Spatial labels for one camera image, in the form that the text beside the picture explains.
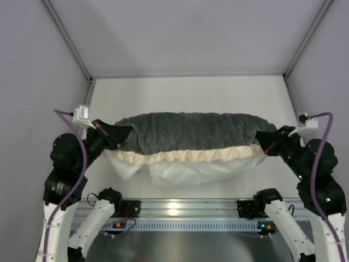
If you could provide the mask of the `grey cream-ruffled pillowcase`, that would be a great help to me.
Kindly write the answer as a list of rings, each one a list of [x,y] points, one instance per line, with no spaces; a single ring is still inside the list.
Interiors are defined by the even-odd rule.
[[[119,149],[107,153],[135,166],[254,157],[262,153],[257,132],[276,131],[258,116],[213,112],[153,112],[124,118],[116,126],[132,130]]]

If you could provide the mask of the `white pillow insert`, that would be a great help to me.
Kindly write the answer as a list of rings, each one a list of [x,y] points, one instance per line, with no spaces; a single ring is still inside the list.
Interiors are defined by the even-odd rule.
[[[258,154],[248,158],[212,162],[181,162],[161,160],[153,164],[127,163],[107,151],[106,157],[118,175],[125,181],[133,176],[147,175],[152,184],[161,187],[186,187],[218,182],[245,173],[262,163],[266,156]]]

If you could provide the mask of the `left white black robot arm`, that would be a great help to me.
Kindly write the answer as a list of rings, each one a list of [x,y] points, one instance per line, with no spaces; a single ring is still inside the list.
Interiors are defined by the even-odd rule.
[[[116,150],[132,131],[94,120],[82,139],[75,128],[53,142],[53,170],[44,185],[44,225],[36,261],[85,261],[106,221],[122,210],[122,194],[111,188],[98,195],[92,211],[71,234],[71,224],[87,184],[86,170],[105,150]]]

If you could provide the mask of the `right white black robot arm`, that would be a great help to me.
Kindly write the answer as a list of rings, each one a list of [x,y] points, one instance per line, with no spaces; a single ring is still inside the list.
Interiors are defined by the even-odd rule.
[[[346,200],[332,177],[338,163],[334,149],[325,139],[312,139],[305,146],[294,127],[275,132],[257,132],[263,153],[280,157],[299,179],[298,195],[309,216],[310,240],[288,210],[281,194],[264,189],[254,195],[256,207],[276,225],[294,261],[348,261],[344,224]]]

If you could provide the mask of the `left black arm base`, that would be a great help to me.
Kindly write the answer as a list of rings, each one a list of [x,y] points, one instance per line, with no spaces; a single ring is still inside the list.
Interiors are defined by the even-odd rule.
[[[139,200],[124,200],[119,217],[122,218],[138,218],[141,209]]]

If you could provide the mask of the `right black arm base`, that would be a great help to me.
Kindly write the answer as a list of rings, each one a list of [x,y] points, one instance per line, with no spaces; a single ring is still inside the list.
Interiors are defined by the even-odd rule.
[[[262,212],[260,208],[253,200],[238,200],[237,210],[239,218],[245,218],[247,220],[252,220],[262,217]]]

